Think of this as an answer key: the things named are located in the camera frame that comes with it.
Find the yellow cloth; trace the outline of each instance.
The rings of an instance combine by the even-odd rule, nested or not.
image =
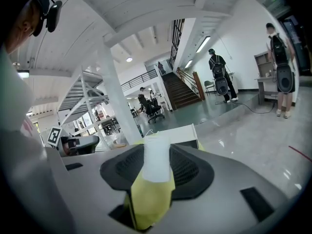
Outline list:
[[[144,139],[136,144],[144,144]],[[198,142],[199,150],[205,151]],[[165,183],[153,183],[142,177],[142,170],[131,186],[132,204],[136,220],[136,229],[145,230],[157,223],[170,208],[171,193],[176,188],[171,170],[171,180]]]

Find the wooden staircase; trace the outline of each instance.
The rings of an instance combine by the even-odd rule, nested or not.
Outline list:
[[[162,76],[173,109],[181,108],[201,99],[174,73]]]

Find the black pants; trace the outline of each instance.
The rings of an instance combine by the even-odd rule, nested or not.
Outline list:
[[[235,89],[234,89],[234,87],[233,87],[233,84],[232,84],[232,82],[231,82],[231,79],[230,79],[230,77],[229,77],[228,72],[225,72],[224,78],[226,79],[226,81],[227,81],[227,83],[228,83],[228,86],[229,86],[229,88],[230,88],[232,99],[233,99],[233,98],[236,98],[237,95],[236,95],[236,93],[235,93]],[[225,99],[226,101],[228,101],[228,100],[230,99],[229,95],[228,95],[228,94],[224,95],[224,99]]]

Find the backpack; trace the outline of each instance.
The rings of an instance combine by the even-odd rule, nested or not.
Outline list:
[[[220,62],[219,56],[216,56],[216,61],[212,58],[209,59],[211,64],[213,65],[212,72],[215,79],[223,78],[225,75],[224,65]]]
[[[288,58],[286,54],[286,46],[283,40],[279,37],[279,33],[273,37],[269,36],[271,39],[271,51],[273,53],[274,60],[277,65],[288,63]]]

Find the metal railing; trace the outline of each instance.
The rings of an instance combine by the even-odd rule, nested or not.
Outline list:
[[[151,80],[155,77],[157,77],[157,73],[156,73],[156,70],[153,69],[153,70],[151,70],[151,71],[149,71],[143,75],[135,77],[132,80],[127,81],[126,83],[122,84],[121,85],[122,91],[126,91],[130,88],[138,86],[139,84],[144,83],[147,80]]]
[[[184,19],[174,20],[172,46],[171,46],[171,54],[170,54],[170,63],[172,67],[174,67],[175,65],[176,54],[177,54],[177,49],[180,44],[183,24],[184,24]]]
[[[201,100],[206,99],[197,72],[193,72],[193,77],[180,70],[180,68],[177,68],[176,72],[179,74],[181,81],[183,81],[185,84],[186,82],[190,83],[192,90],[194,88],[194,92],[199,94]]]

